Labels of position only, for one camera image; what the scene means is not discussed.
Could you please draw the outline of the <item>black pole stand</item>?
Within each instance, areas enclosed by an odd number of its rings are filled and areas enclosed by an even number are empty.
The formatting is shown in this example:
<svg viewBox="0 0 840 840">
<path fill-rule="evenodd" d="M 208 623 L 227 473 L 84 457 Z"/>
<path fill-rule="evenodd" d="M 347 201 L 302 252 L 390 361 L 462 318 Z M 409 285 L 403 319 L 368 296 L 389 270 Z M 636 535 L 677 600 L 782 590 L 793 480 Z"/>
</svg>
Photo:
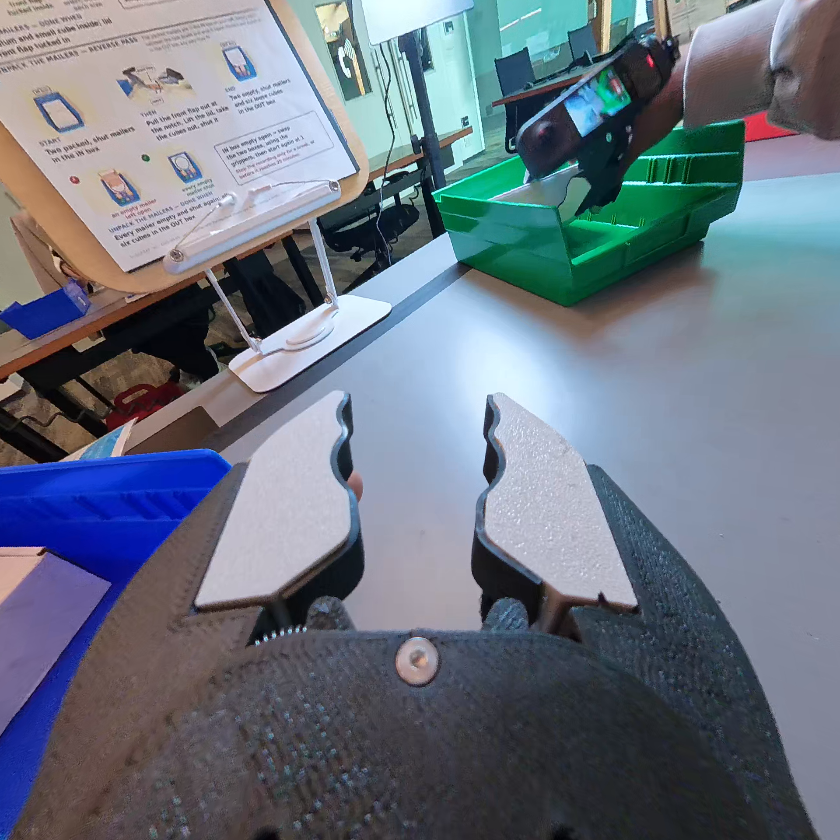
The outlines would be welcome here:
<svg viewBox="0 0 840 840">
<path fill-rule="evenodd" d="M 423 200 L 427 219 L 434 238 L 446 233 L 443 218 L 434 199 L 433 193 L 446 187 L 445 168 L 438 134 L 434 126 L 434 117 L 429 101 L 422 62 L 421 30 L 415 29 L 400 35 L 397 44 L 404 54 L 416 100 L 416 108 L 421 120 L 423 134 L 420 139 L 427 178 L 422 182 Z"/>
</svg>

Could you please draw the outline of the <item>person's right forearm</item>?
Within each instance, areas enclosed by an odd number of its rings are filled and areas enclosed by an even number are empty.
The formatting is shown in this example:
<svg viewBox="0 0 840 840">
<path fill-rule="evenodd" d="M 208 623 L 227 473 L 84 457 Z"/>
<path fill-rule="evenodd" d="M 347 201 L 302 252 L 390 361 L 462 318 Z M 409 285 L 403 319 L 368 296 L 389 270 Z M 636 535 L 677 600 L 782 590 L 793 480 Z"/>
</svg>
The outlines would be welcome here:
<svg viewBox="0 0 840 840">
<path fill-rule="evenodd" d="M 686 129 L 766 112 L 783 129 L 839 137 L 839 2 L 764 1 L 703 24 L 683 81 Z"/>
</svg>

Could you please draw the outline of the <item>white board panel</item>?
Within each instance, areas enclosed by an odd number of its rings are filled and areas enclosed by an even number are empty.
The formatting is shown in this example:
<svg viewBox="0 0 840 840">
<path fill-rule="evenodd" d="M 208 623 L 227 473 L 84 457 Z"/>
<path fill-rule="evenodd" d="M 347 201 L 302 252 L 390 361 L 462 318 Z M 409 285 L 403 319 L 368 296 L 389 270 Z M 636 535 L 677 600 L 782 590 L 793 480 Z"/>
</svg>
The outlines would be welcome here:
<svg viewBox="0 0 840 840">
<path fill-rule="evenodd" d="M 471 10 L 474 1 L 361 1 L 373 46 Z"/>
</svg>

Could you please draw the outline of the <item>red basket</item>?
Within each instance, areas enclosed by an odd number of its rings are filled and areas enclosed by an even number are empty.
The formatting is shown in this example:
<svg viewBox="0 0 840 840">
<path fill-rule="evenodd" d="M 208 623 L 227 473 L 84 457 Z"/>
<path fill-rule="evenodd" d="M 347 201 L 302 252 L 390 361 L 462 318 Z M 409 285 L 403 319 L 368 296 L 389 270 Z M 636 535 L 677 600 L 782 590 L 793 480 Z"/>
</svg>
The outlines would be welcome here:
<svg viewBox="0 0 840 840">
<path fill-rule="evenodd" d="M 162 385 L 137 384 L 112 399 L 112 410 L 104 423 L 109 432 L 129 423 L 140 421 L 186 394 L 180 383 L 168 381 Z"/>
</svg>

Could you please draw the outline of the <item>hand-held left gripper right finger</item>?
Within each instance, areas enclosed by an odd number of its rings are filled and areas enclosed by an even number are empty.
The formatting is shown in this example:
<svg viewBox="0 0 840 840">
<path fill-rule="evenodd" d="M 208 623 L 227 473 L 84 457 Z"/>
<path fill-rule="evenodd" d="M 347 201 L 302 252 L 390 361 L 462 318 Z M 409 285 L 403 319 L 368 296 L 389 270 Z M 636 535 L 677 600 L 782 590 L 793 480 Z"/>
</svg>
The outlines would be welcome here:
<svg viewBox="0 0 840 840">
<path fill-rule="evenodd" d="M 482 613 L 502 599 L 528 615 L 577 606 L 635 611 L 637 595 L 581 454 L 501 392 L 486 399 L 484 437 L 487 486 L 472 544 Z"/>
</svg>

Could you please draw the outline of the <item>white mailer box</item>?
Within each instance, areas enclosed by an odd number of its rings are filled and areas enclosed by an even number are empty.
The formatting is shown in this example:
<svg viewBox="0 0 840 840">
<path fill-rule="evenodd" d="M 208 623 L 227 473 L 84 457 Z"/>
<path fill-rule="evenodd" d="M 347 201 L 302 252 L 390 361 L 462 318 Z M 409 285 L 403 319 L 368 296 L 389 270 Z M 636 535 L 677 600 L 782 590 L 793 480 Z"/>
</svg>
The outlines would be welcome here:
<svg viewBox="0 0 840 840">
<path fill-rule="evenodd" d="M 109 581 L 46 548 L 1 548 L 2 731 L 110 587 Z"/>
</svg>

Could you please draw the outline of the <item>blue and white booklet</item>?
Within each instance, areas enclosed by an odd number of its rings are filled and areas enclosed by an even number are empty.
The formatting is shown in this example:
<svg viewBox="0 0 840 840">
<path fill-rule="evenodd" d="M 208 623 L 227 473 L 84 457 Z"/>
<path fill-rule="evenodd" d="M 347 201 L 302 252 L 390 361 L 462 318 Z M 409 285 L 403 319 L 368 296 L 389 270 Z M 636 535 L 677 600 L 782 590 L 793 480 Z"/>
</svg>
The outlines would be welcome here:
<svg viewBox="0 0 840 840">
<path fill-rule="evenodd" d="M 121 457 L 128 442 L 131 439 L 133 428 L 137 420 L 131 419 L 127 423 L 113 429 L 91 444 L 80 448 L 76 452 L 63 458 L 63 462 L 90 460 L 90 459 L 109 459 Z"/>
</svg>

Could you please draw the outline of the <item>red mat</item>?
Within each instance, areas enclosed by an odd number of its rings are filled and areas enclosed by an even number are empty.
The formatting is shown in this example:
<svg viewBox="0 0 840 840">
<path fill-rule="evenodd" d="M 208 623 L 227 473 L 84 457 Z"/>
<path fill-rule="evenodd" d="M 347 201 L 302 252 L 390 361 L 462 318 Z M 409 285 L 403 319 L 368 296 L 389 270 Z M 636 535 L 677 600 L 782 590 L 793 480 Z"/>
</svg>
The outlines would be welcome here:
<svg viewBox="0 0 840 840">
<path fill-rule="evenodd" d="M 743 118 L 746 143 L 776 140 L 803 135 L 802 132 L 786 129 L 772 123 L 766 111 L 757 112 Z"/>
</svg>

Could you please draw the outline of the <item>printed instruction sheet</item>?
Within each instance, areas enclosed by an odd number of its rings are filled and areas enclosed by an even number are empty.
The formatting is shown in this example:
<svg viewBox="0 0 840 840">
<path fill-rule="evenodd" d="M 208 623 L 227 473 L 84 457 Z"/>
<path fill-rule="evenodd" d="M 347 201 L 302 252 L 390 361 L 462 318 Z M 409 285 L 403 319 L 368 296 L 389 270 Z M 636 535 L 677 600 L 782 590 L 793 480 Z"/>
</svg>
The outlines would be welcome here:
<svg viewBox="0 0 840 840">
<path fill-rule="evenodd" d="M 133 272 L 225 194 L 361 169 L 285 2 L 2 2 L 1 39 L 2 126 L 57 197 L 9 159 L 2 179 L 95 276 L 64 207 Z"/>
</svg>

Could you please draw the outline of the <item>wall poster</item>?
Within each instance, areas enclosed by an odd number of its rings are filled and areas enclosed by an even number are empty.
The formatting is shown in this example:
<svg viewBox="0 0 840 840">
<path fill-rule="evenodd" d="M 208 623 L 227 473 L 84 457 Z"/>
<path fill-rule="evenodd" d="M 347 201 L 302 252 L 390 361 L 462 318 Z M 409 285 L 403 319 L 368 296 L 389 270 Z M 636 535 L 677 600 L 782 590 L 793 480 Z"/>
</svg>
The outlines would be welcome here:
<svg viewBox="0 0 840 840">
<path fill-rule="evenodd" d="M 343 99 L 351 102 L 369 95 L 372 85 L 349 3 L 320 2 L 315 11 Z"/>
</svg>

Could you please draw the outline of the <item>green plastic bin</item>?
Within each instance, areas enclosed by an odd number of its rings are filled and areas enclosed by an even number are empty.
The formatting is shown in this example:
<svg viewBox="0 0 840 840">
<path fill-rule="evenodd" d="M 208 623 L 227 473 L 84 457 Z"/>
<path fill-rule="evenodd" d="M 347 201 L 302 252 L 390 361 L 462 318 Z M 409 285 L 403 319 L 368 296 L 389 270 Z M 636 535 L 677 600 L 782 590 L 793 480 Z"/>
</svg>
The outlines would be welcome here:
<svg viewBox="0 0 840 840">
<path fill-rule="evenodd" d="M 491 201 L 522 185 L 519 158 L 434 199 L 460 262 L 569 307 L 699 243 L 731 214 L 742 188 L 744 135 L 741 120 L 674 129 L 630 166 L 613 203 L 578 217 Z"/>
</svg>

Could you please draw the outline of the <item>instruction sheet on stand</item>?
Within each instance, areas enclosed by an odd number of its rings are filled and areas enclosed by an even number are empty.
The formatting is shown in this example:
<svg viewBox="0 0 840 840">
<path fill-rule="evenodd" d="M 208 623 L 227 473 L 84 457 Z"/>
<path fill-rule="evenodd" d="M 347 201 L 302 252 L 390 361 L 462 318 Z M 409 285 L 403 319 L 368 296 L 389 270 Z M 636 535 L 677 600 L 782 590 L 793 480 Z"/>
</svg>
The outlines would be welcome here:
<svg viewBox="0 0 840 840">
<path fill-rule="evenodd" d="M 285 3 L 294 13 L 289 3 Z M 302 26 L 301 28 L 308 37 L 305 29 Z M 317 55 L 312 42 L 311 47 Z M 226 309 L 236 321 L 249 346 L 248 350 L 232 360 L 230 370 L 256 393 L 272 391 L 285 384 L 327 354 L 383 320 L 392 309 L 389 303 L 365 298 L 352 298 L 348 302 L 342 302 L 335 290 L 317 221 L 322 215 L 337 210 L 362 193 L 369 181 L 370 167 L 364 145 L 354 131 L 341 96 L 334 89 L 319 57 L 318 62 L 334 90 L 333 97 L 329 98 L 329 107 L 339 120 L 342 131 L 360 162 L 360 171 L 356 176 L 342 182 L 325 182 L 319 187 L 310 182 L 300 191 L 289 192 L 286 196 L 278 193 L 277 186 L 264 185 L 249 190 L 242 203 L 235 194 L 225 194 L 208 209 L 197 226 L 185 235 L 176 248 L 163 259 L 133 272 L 118 270 L 98 243 L 83 234 L 77 217 L 64 206 L 63 211 L 57 214 L 59 222 L 66 223 L 72 234 L 82 235 L 85 248 L 81 257 L 91 257 L 91 267 L 102 270 L 102 276 L 86 272 L 89 265 L 82 264 L 79 259 L 70 258 L 30 213 L 43 230 L 47 244 L 57 253 L 59 266 L 68 266 L 80 278 L 96 282 L 103 287 L 129 293 L 152 293 L 172 287 L 181 280 L 205 276 L 216 292 L 220 293 Z M 36 196 L 45 197 L 50 193 L 57 197 L 49 184 L 41 180 L 38 170 L 2 126 L 2 162 L 6 159 L 23 170 L 24 175 L 35 175 L 39 182 L 35 186 Z M 318 253 L 326 289 L 324 302 L 312 306 L 311 311 L 294 318 L 291 324 L 274 331 L 268 337 L 254 339 L 248 335 L 222 292 L 213 269 L 233 258 L 252 256 L 257 249 L 266 247 L 302 225 L 309 227 Z"/>
</svg>

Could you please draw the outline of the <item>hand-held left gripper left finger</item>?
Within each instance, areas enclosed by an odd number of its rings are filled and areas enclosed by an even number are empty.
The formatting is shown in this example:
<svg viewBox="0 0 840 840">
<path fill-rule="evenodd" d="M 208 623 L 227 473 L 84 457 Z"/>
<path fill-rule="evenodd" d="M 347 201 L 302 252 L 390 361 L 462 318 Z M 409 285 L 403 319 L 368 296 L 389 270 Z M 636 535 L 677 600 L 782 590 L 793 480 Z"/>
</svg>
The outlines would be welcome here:
<svg viewBox="0 0 840 840">
<path fill-rule="evenodd" d="M 351 395 L 333 391 L 257 447 L 195 595 L 198 612 L 288 601 L 358 547 L 352 426 Z"/>
</svg>

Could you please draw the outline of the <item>person's right hand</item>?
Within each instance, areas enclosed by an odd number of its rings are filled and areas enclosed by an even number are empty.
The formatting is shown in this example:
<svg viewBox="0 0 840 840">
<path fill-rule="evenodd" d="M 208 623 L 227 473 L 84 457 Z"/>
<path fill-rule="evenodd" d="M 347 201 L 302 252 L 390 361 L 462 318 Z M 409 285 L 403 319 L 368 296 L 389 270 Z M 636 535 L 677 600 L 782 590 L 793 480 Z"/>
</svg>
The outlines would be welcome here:
<svg viewBox="0 0 840 840">
<path fill-rule="evenodd" d="M 624 157 L 624 169 L 663 140 L 683 119 L 685 110 L 682 77 L 672 76 L 666 87 L 637 116 Z"/>
</svg>

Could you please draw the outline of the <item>small blue plastic bin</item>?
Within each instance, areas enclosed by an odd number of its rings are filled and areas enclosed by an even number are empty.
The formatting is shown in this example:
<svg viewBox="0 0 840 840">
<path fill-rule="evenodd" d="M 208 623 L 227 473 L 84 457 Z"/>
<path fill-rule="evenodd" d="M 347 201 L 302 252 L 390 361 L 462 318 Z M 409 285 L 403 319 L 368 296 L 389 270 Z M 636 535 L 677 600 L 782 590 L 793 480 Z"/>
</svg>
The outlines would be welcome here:
<svg viewBox="0 0 840 840">
<path fill-rule="evenodd" d="M 74 280 L 26 304 L 13 302 L 1 311 L 1 321 L 12 330 L 36 340 L 84 317 L 91 300 Z"/>
</svg>

